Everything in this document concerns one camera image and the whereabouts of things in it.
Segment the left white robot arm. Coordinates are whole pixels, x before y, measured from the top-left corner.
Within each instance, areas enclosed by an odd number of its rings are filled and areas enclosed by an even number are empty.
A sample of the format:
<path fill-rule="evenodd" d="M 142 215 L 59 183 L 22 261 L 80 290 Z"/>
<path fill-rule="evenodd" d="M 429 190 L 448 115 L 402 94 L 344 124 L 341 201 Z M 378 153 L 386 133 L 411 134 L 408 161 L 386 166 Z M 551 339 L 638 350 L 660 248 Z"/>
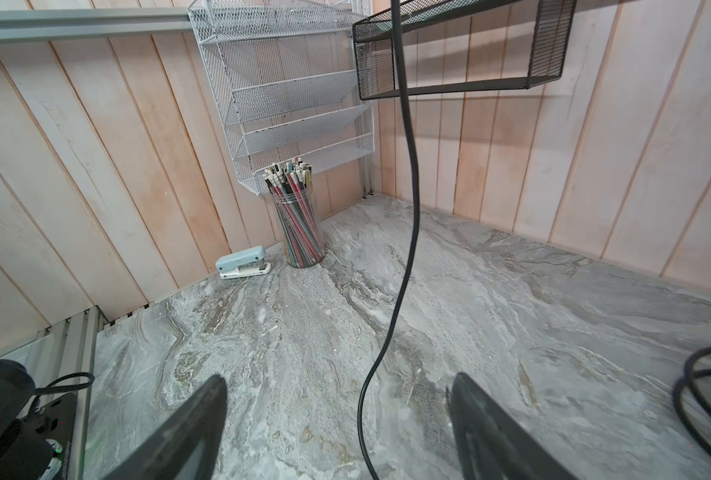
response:
<path fill-rule="evenodd" d="M 90 372 L 37 388 L 25 367 L 0 359 L 0 479 L 65 479 L 74 450 L 78 392 Z"/>

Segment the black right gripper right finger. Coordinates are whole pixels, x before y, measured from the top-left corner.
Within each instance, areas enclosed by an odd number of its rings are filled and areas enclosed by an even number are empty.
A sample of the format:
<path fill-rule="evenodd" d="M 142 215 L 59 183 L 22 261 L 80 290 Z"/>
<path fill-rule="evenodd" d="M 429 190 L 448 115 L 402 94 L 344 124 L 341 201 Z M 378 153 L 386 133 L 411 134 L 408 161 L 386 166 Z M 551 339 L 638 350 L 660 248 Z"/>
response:
<path fill-rule="evenodd" d="M 465 479 L 573 479 L 465 372 L 449 394 L 459 465 Z"/>

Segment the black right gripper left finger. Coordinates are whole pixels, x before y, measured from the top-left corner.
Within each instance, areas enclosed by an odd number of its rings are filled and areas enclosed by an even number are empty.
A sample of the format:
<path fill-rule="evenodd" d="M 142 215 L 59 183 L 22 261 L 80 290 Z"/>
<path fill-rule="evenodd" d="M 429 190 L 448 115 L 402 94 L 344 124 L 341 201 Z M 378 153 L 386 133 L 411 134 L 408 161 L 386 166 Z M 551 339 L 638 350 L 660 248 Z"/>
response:
<path fill-rule="evenodd" d="M 210 479 L 227 414 L 227 384 L 209 377 L 109 479 Z"/>

